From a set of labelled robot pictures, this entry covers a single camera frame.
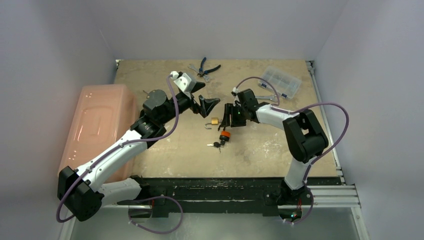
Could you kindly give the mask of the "brass padlock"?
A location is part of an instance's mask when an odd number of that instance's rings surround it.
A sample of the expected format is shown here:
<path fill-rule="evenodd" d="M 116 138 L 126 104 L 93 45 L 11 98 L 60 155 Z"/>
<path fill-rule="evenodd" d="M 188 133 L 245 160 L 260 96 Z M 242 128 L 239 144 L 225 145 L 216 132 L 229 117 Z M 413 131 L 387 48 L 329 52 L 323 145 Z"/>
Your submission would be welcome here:
<path fill-rule="evenodd" d="M 207 130 L 211 130 L 212 126 L 219 126 L 221 122 L 222 122 L 221 118 L 212 117 L 209 122 L 205 123 L 204 128 Z"/>

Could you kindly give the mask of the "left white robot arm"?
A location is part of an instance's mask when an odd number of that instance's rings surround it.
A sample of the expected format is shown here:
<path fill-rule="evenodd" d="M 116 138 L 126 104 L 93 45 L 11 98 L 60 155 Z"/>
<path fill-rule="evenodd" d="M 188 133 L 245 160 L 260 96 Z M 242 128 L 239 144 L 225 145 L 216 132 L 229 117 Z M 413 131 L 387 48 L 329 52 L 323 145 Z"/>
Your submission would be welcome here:
<path fill-rule="evenodd" d="M 178 93 L 171 90 L 170 97 L 161 89 L 150 91 L 139 118 L 100 155 L 77 168 L 66 166 L 59 172 L 56 210 L 59 223 L 72 218 L 86 221 L 111 203 L 132 200 L 142 205 L 148 201 L 149 191 L 142 186 L 140 177 L 112 183 L 107 183 L 107 179 L 130 159 L 170 136 L 177 128 L 181 113 L 191 110 L 206 118 L 221 101 L 202 95 L 195 100 L 193 94 L 205 87 L 204 82 L 192 83 L 178 78 L 175 84 Z"/>

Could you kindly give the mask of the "orange black padlock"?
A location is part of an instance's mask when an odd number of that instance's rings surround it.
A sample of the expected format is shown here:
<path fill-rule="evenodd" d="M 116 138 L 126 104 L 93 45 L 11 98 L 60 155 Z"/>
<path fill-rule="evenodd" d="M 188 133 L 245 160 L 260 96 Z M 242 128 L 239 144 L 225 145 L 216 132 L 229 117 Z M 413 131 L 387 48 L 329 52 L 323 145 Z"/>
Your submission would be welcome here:
<path fill-rule="evenodd" d="M 230 132 L 228 132 L 228 131 L 223 130 L 223 131 L 221 131 L 221 133 L 220 133 L 219 139 L 220 139 L 221 141 L 228 142 L 228 141 L 230 140 L 230 137 L 231 137 L 231 133 L 230 133 Z"/>

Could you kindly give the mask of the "black key bunch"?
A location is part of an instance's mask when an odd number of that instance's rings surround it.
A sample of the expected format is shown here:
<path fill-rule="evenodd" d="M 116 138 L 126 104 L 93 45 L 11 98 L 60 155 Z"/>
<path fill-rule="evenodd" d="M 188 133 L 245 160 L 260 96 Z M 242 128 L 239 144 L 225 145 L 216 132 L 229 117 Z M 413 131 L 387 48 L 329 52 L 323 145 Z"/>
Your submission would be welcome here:
<path fill-rule="evenodd" d="M 215 141 L 214 143 L 207 144 L 208 147 L 214 147 L 218 149 L 219 153 L 222 152 L 221 148 L 224 147 L 226 144 L 225 140 Z"/>

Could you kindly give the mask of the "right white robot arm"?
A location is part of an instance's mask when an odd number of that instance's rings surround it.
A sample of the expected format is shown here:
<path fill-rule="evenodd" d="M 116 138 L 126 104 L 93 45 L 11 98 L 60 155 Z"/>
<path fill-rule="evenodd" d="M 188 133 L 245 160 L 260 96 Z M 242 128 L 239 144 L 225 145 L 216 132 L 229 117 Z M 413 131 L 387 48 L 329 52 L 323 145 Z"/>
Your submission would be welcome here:
<path fill-rule="evenodd" d="M 283 130 L 292 156 L 289 170 L 279 190 L 268 198 L 276 205 L 292 204 L 306 189 L 307 177 L 314 160 L 322 156 L 329 141 L 315 113 L 310 109 L 298 113 L 278 110 L 268 102 L 259 102 L 251 89 L 232 91 L 233 103 L 224 106 L 218 129 L 244 127 L 247 121 Z"/>

